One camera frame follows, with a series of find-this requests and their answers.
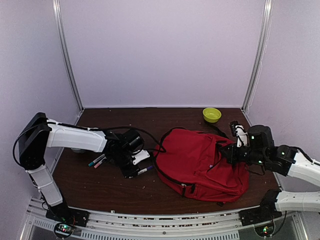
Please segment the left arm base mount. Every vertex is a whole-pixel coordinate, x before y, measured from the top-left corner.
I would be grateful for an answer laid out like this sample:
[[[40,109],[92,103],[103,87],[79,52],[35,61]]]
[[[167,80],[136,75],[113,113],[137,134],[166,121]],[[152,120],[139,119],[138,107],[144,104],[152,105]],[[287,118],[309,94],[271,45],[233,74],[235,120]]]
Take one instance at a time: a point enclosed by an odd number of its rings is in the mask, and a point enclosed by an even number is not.
[[[80,230],[79,227],[86,227],[90,213],[85,210],[70,209],[71,217],[69,219],[59,218],[55,216],[50,210],[47,210],[45,217],[50,220],[56,221],[53,227],[53,233],[59,239],[66,239],[71,237],[76,231]]]

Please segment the purple capped white marker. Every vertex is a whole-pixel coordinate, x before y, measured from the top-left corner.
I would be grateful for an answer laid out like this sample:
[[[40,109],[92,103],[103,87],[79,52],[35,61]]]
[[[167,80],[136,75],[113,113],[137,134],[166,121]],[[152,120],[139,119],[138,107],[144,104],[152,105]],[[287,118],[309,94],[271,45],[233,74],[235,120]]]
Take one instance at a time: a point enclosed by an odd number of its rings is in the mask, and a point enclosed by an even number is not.
[[[146,167],[146,168],[143,168],[143,169],[141,169],[138,173],[137,173],[137,175],[139,176],[139,175],[141,175],[141,174],[143,174],[143,173],[145,173],[145,172],[147,172],[147,171],[149,171],[149,170],[152,170],[154,167],[151,165],[151,166],[148,166],[148,167]]]

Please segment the red backpack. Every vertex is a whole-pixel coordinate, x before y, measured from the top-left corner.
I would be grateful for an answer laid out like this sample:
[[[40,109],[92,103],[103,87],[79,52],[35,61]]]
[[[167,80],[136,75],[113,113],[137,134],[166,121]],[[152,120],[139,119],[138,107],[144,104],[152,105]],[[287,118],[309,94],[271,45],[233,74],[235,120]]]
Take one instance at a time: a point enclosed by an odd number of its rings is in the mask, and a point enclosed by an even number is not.
[[[245,163],[227,163],[220,147],[234,141],[218,127],[213,129],[215,133],[170,129],[156,146],[165,152],[157,154],[154,167],[159,179],[185,198],[232,203],[249,189],[250,174]]]

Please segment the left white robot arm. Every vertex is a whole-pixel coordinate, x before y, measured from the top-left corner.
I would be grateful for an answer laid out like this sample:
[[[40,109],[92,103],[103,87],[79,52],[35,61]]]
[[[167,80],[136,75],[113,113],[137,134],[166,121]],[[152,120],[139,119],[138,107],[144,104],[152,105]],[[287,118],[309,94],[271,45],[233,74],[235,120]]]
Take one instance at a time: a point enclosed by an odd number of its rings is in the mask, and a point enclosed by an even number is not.
[[[121,170],[125,178],[134,178],[144,172],[139,163],[152,154],[144,149],[144,140],[138,129],[129,127],[125,133],[108,128],[81,127],[47,118],[38,112],[16,138],[12,156],[34,181],[48,209],[61,222],[72,218],[72,211],[55,183],[46,161],[47,148],[69,148],[103,154]]]

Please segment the teal capped white marker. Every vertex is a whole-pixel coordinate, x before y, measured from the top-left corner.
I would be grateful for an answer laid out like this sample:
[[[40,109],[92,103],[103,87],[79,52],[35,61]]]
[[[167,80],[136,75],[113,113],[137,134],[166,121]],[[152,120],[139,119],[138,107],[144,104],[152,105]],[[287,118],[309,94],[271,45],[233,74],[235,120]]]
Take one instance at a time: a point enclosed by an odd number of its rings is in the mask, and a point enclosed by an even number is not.
[[[99,163],[100,161],[102,161],[105,158],[105,155],[102,154],[99,157],[97,157],[96,159],[94,159],[92,162],[90,162],[88,164],[89,167],[95,166],[97,163]]]

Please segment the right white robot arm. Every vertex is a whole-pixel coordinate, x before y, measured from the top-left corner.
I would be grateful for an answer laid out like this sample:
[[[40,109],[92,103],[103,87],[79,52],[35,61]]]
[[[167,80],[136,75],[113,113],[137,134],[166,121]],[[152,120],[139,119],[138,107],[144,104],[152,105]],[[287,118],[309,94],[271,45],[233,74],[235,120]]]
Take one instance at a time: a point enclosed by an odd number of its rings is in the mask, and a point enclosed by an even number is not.
[[[229,126],[237,142],[220,149],[229,164],[258,165],[264,172],[270,171],[320,185],[320,162],[309,157],[300,147],[285,144],[276,146],[268,126],[258,124],[245,130],[237,121],[231,122]],[[277,212],[319,210],[319,192],[269,190],[260,202],[256,216],[266,221]]]

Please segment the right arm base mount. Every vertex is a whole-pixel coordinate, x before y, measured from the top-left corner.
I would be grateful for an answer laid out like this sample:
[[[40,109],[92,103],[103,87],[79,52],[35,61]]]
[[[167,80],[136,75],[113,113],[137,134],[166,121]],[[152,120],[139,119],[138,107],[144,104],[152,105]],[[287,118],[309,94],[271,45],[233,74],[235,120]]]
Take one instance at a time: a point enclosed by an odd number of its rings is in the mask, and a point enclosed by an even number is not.
[[[274,214],[267,207],[241,210],[239,218],[243,227],[253,225],[254,232],[259,237],[267,238],[275,232]]]

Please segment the pink capped white marker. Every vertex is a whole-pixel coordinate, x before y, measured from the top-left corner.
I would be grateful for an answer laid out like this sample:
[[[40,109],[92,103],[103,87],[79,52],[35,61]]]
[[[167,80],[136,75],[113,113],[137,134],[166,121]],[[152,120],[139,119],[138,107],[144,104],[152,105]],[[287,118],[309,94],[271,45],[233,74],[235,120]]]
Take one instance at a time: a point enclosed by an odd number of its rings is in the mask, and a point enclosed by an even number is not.
[[[94,165],[94,168],[95,169],[98,168],[101,164],[103,164],[105,162],[105,160],[106,160],[105,158],[100,160],[97,164]]]

